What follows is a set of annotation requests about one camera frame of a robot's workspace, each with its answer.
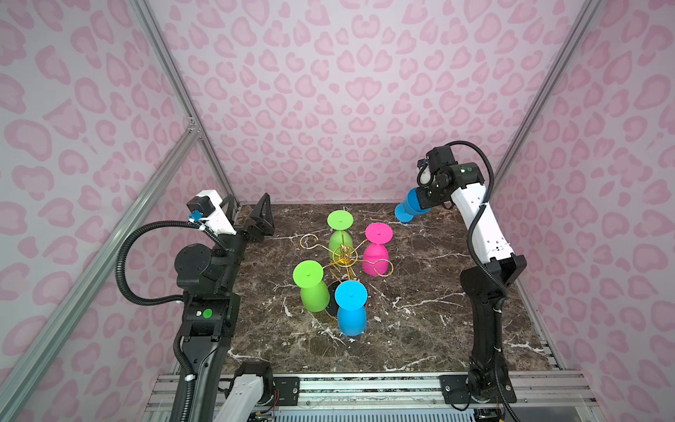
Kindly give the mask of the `magenta wine glass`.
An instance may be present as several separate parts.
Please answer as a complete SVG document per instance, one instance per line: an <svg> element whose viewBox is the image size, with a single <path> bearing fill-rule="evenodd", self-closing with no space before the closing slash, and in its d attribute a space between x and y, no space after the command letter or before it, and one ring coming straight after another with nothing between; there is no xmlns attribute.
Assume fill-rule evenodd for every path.
<svg viewBox="0 0 675 422"><path fill-rule="evenodd" d="M393 230L386 223L367 226L365 236L370 243L362 256L363 271L371 276L386 276L390 270L390 254L385 246L393 238Z"/></svg>

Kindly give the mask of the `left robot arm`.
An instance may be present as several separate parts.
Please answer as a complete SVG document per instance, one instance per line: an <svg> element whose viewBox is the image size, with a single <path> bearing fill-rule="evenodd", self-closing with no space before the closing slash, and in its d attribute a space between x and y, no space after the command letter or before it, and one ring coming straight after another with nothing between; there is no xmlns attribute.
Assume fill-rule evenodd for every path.
<svg viewBox="0 0 675 422"><path fill-rule="evenodd" d="M204 191L187 204L188 224L214 236L214 245L189 244L174 261L184 309L172 345L180 367L172 421L214 417L221 368L230 351L241 302L234 285L248 245L275 232L268 193L238 227L223 211L224 204L213 191Z"/></svg>

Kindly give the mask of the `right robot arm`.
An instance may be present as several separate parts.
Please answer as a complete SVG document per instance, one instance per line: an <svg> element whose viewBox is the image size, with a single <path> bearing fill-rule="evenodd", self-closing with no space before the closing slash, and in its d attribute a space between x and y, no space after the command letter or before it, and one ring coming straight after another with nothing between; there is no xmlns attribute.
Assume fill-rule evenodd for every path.
<svg viewBox="0 0 675 422"><path fill-rule="evenodd" d="M469 141L453 141L428 151L418 161L418 187L410 194L421 211L454 207L467 225L466 244L473 267L460 274L472 305L473 346L467 390L472 400L495 397L505 403L509 382L503 353L503 308L509 288L527 267L513 251L490 206L494 170L486 154Z"/></svg>

